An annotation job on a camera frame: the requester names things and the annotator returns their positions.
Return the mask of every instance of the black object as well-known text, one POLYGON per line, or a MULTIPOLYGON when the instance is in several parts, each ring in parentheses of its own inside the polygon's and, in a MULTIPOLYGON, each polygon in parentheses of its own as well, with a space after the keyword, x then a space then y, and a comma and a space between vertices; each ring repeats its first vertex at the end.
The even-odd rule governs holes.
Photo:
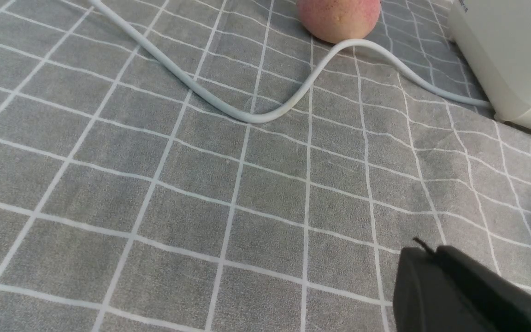
POLYGON ((403 248, 393 307, 398 332, 531 332, 531 295, 452 246, 403 248))

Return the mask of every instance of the white cable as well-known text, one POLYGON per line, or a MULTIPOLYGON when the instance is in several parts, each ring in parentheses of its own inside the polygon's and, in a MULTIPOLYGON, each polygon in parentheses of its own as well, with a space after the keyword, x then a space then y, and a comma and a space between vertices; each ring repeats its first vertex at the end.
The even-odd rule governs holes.
POLYGON ((325 58, 323 58, 321 62, 317 65, 317 67, 315 67, 315 69, 312 71, 312 73, 310 73, 301 88, 299 88, 297 92, 295 92, 295 94, 293 94, 293 96, 288 99, 288 101, 282 104, 282 106, 274 109, 273 111, 269 111, 268 113, 250 114, 247 112, 239 111, 231 105, 228 105, 227 103, 210 93, 207 89, 203 88, 198 83, 196 83, 196 81, 189 77, 188 74, 181 70, 173 61, 171 61, 171 59, 168 58, 167 55, 165 55, 147 38, 145 38, 138 31, 136 31, 136 29, 133 28, 130 24, 128 24, 128 22, 124 21, 122 17, 118 16, 118 14, 116 14, 105 4, 103 4, 101 0, 89 0, 89 2, 97 9, 99 9, 100 12, 107 16, 116 25, 122 28, 124 32, 126 32, 129 36, 131 36, 131 38, 136 40, 136 42, 138 42, 145 50, 149 51, 149 53, 152 54, 154 58, 156 58, 160 63, 162 63, 162 65, 164 65, 177 78, 179 78, 179 80, 181 80, 183 84, 186 84, 186 86, 192 89, 192 91, 194 91, 197 95, 202 97, 214 107, 223 111, 223 113, 226 113, 243 122, 249 122, 250 124, 263 124, 264 122, 270 122, 279 118, 280 116, 283 116, 307 93, 310 86, 314 83, 314 80, 316 80, 321 71, 323 71, 323 68, 325 67, 325 65, 327 65, 327 63, 329 63, 331 58, 333 58, 335 54, 337 54, 344 48, 352 46, 365 47, 380 53, 386 59, 388 59, 388 61, 392 63, 392 65, 394 65, 398 70, 400 70, 405 75, 405 77, 409 78, 409 80, 415 82, 417 85, 421 86, 425 90, 435 93, 440 97, 450 99, 451 101, 459 101, 461 103, 474 105, 477 107, 491 107, 491 104, 488 103, 488 101, 481 101, 479 99, 456 95, 454 93, 447 92, 446 90, 437 88, 436 86, 429 84, 423 78, 419 77, 419 75, 415 74, 404 63, 402 63, 402 61, 400 61, 396 56, 392 55, 392 53, 390 53, 384 47, 376 44, 375 42, 363 39, 348 39, 340 42, 339 44, 336 44, 331 48, 331 50, 329 50, 329 53, 325 55, 325 58))

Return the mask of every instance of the checkered fabric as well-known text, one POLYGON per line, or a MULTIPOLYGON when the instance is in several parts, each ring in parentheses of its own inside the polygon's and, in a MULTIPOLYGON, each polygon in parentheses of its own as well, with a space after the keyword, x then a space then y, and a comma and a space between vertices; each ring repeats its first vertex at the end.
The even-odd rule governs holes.
MULTIPOLYGON (((106 0, 221 99, 285 101, 330 46, 290 0, 106 0)), ((368 38, 482 98, 446 0, 368 38)), ((400 248, 531 293, 531 135, 364 50, 287 115, 207 105, 85 0, 0 0, 0 331, 394 332, 400 248)))

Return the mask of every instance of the white appliance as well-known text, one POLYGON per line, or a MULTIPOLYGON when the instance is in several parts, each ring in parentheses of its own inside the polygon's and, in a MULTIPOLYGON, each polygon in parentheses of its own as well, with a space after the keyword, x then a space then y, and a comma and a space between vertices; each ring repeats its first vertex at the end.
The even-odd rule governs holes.
POLYGON ((531 128, 531 0, 454 0, 448 24, 496 119, 531 128))

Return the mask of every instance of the pink fruit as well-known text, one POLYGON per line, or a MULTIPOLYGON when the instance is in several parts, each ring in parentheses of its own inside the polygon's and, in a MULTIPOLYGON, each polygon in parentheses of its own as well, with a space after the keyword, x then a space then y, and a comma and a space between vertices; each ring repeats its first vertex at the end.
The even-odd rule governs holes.
POLYGON ((364 38, 380 15, 380 0, 298 0, 296 5, 304 27, 333 44, 364 38))

